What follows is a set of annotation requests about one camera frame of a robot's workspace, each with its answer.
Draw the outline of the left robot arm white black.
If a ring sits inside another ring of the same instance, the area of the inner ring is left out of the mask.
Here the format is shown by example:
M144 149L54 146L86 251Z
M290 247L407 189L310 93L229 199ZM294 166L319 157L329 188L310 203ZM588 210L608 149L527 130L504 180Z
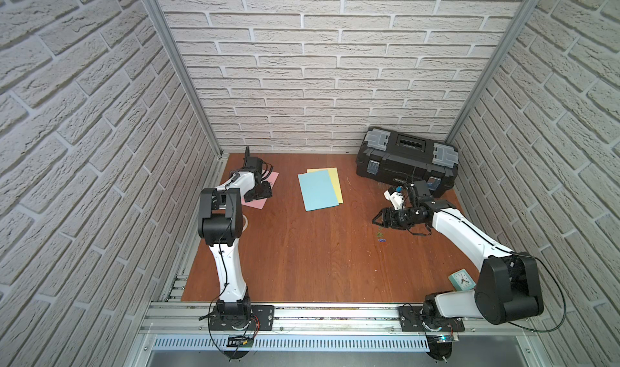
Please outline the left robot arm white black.
M220 286L215 310L206 317L234 329L260 325L242 275L239 240L244 226L242 202L269 199L272 172L271 165L246 148L241 168L232 171L223 184L200 192L197 231L214 257Z

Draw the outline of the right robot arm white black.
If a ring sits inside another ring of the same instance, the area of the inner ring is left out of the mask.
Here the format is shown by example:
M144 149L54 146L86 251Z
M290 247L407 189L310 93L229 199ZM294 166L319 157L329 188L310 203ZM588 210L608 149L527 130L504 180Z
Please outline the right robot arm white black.
M389 207L372 222L383 228L410 231L423 225L449 239L479 271L469 291L429 294L418 318L431 331L439 331L462 318L484 319L499 325L544 312L537 260L515 252L476 227L452 203L436 199L424 181L384 191Z

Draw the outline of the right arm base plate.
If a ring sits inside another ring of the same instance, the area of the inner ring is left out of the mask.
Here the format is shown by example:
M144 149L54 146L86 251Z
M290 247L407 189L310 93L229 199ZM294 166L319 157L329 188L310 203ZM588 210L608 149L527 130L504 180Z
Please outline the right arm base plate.
M463 332L464 323L461 319L444 318L429 313L423 306L405 304L398 307L400 326L403 332Z

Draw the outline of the pink paper sheet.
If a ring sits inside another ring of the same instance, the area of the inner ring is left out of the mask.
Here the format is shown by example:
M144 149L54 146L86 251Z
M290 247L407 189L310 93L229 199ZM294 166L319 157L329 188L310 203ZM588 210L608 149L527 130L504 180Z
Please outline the pink paper sheet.
M245 199L242 199L242 205L244 207L251 207L254 209L262 210L265 207L267 199L270 199L271 196L273 195L273 186L278 176L279 176L279 173L274 172L274 173L271 173L271 175L266 179L269 185L267 184L263 185L262 187L263 192L261 192L261 196L262 196L261 199L253 199L250 202L247 202Z

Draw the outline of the light blue paper sheet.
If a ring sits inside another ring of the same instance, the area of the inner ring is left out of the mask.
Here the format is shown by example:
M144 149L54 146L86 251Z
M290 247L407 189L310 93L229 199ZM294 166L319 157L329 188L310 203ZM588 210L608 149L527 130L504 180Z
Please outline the light blue paper sheet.
M337 207L339 201L327 170L298 175L306 211Z

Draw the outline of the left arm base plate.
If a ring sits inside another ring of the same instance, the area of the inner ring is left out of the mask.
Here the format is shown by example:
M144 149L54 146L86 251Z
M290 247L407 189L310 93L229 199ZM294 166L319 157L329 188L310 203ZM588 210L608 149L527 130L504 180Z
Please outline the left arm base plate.
M208 327L211 331L271 331L275 306L252 304L250 307L238 304L217 304L209 314Z

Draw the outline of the yellow paper sheet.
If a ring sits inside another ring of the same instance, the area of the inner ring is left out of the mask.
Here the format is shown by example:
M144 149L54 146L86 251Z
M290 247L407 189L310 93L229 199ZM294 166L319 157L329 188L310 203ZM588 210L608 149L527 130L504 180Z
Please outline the yellow paper sheet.
M329 174L329 178L332 182L332 186L334 188L334 193L337 197L338 203L343 204L342 188L341 188L337 169L336 168L309 168L307 170L307 173L314 173L314 172L319 172L319 171L326 171Z

